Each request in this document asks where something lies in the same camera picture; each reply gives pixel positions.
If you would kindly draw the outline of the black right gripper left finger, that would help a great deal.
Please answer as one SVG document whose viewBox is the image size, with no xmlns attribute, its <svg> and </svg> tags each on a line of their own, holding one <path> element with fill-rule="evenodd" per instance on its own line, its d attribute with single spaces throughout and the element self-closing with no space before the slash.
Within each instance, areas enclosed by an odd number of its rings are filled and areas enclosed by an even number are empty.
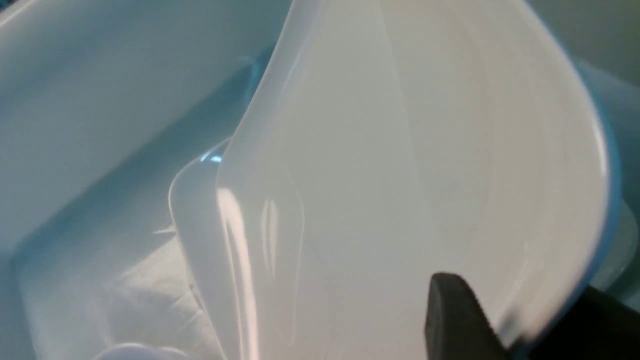
<svg viewBox="0 0 640 360">
<path fill-rule="evenodd" d="M 462 276 L 432 274 L 424 337 L 429 360 L 509 360 L 476 295 Z"/>
</svg>

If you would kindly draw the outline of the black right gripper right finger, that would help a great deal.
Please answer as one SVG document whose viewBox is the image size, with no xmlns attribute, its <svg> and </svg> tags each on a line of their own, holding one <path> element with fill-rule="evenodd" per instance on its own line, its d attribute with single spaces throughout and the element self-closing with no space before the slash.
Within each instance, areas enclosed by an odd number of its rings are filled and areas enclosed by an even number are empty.
<svg viewBox="0 0 640 360">
<path fill-rule="evenodd" d="M 513 360 L 638 360 L 640 315 L 588 287 L 544 337 L 510 347 Z"/>
</svg>

